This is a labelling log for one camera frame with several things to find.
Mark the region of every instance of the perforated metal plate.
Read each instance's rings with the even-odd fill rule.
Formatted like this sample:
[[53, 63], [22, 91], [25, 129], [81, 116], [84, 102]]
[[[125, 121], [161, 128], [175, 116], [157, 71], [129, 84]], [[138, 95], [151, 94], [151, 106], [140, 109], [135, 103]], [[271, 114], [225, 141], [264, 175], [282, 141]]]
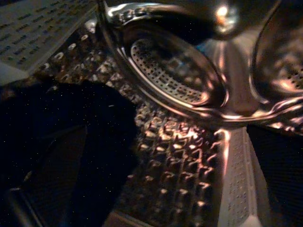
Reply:
[[0, 8], [0, 85], [28, 77], [94, 13], [94, 0], [24, 0]]
[[131, 55], [140, 70], [148, 79], [157, 85], [158, 88], [167, 94], [187, 103], [201, 102], [202, 92], [191, 89], [176, 81], [168, 71], [159, 65], [159, 60], [157, 61], [152, 56], [152, 51], [154, 51], [153, 47], [152, 40], [148, 39], [140, 39], [133, 44]]

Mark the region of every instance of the perforated strainer bowl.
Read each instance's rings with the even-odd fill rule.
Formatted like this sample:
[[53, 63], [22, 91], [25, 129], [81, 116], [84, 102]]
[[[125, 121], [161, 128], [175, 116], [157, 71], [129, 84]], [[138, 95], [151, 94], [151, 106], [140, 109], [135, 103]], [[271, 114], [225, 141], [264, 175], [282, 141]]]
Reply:
[[156, 103], [210, 124], [295, 117], [303, 7], [207, 2], [102, 2], [103, 33], [122, 71]]

